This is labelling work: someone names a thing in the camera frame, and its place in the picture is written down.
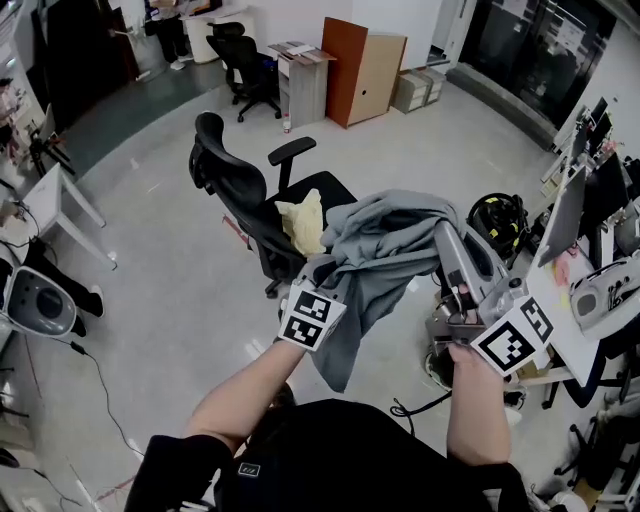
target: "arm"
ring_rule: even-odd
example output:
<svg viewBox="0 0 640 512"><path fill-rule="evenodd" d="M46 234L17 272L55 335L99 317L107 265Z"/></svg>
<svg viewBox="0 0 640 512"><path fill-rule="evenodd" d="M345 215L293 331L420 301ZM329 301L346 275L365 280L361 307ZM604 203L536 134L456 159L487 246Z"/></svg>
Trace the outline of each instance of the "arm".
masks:
<svg viewBox="0 0 640 512"><path fill-rule="evenodd" d="M247 439L305 350L278 341L249 366L211 391L189 420L185 437L220 439L232 453Z"/></svg>
<svg viewBox="0 0 640 512"><path fill-rule="evenodd" d="M455 363L447 449L470 466L502 464L511 454L503 380L472 349L450 345Z"/></svg>

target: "yellow cloth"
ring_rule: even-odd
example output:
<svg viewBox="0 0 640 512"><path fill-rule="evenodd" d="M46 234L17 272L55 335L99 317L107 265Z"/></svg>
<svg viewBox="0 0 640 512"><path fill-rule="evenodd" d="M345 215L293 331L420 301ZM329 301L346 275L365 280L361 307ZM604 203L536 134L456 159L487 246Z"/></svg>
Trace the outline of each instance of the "yellow cloth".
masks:
<svg viewBox="0 0 640 512"><path fill-rule="evenodd" d="M312 188L300 204L275 202L282 215L282 229L291 238L293 246L305 258L322 254L325 247L320 243L322 236L322 204L320 192Z"/></svg>

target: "gray cloth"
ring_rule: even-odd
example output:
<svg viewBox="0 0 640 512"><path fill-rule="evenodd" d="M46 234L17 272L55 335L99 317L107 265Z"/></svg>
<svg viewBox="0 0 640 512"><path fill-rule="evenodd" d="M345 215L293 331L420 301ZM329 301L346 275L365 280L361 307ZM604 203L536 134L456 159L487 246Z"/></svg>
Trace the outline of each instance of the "gray cloth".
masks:
<svg viewBox="0 0 640 512"><path fill-rule="evenodd" d="M440 265L434 242L440 220L464 235L466 223L453 205L430 194L388 190L327 212L321 243L338 268L320 290L337 296L347 311L312 359L334 391L347 387L367 331L393 311L415 276Z"/></svg>

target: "desk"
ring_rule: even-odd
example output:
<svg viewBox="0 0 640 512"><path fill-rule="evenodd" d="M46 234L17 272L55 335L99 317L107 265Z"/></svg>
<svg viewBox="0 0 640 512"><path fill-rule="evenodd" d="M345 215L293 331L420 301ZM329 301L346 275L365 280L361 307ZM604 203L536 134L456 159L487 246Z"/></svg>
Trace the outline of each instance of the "desk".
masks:
<svg viewBox="0 0 640 512"><path fill-rule="evenodd" d="M593 272L591 262L582 252L579 252L575 258L567 253L560 258L568 270L569 283ZM562 371L562 368L554 368L545 377L526 379L522 383L524 385L549 384L575 378L581 386L586 386L600 341L588 340L582 333L571 311L569 285L559 286L556 283L554 263L538 268L537 261L538 257L534 259L527 275L527 287L554 326L549 342L565 362L566 370L569 372Z"/></svg>
<svg viewBox="0 0 640 512"><path fill-rule="evenodd" d="M278 53L280 108L283 114L289 114L291 128L299 128L325 118L329 61L336 60L317 49L300 55L287 52L300 46L303 43L297 41L269 45L269 48Z"/></svg>
<svg viewBox="0 0 640 512"><path fill-rule="evenodd" d="M251 10L246 6L224 5L215 11L206 12L198 16L182 16L180 18L187 30L187 37L191 44L193 61L198 64L211 62L218 58L218 54L207 42L207 36L213 34L209 23L238 22L244 26L244 35L255 39L255 27Z"/></svg>
<svg viewBox="0 0 640 512"><path fill-rule="evenodd" d="M69 177L60 168L60 164L56 164L24 198L23 202L29 209L29 213L31 213L31 215L29 215L29 213L25 214L26 223L17 219L9 219L4 228L0 228L0 237L14 245L22 245L31 238L36 237L38 231L40 235L43 235L54 224L58 224L69 233L76 242L98 258L101 263L111 270L114 270L117 267L116 262L111 260L87 238L86 235L69 220L69 217L62 212L63 188L69 192L69 195L76 200L98 226L104 227L106 225L105 220L98 211L91 206L76 186L71 183ZM29 246L25 245L19 248L12 247L12 250L15 257L22 263L27 257Z"/></svg>

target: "person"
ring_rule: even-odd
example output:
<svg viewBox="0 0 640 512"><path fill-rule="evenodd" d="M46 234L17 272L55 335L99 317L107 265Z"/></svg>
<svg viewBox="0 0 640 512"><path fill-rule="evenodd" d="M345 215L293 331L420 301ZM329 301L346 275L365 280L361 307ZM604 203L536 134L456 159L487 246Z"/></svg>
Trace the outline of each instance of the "person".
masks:
<svg viewBox="0 0 640 512"><path fill-rule="evenodd" d="M447 458L369 405L274 401L305 354L276 340L202 400L183 438L151 438L125 512L209 510L218 470L220 512L529 510L508 463L503 379L475 351L449 350Z"/></svg>
<svg viewBox="0 0 640 512"><path fill-rule="evenodd" d="M188 2L176 1L171 6L154 7L151 2L145 0L147 17L150 19L147 24L153 26L151 31L158 36L164 60L174 71L184 69L185 62L193 60L193 55L187 49L180 20L187 5Z"/></svg>

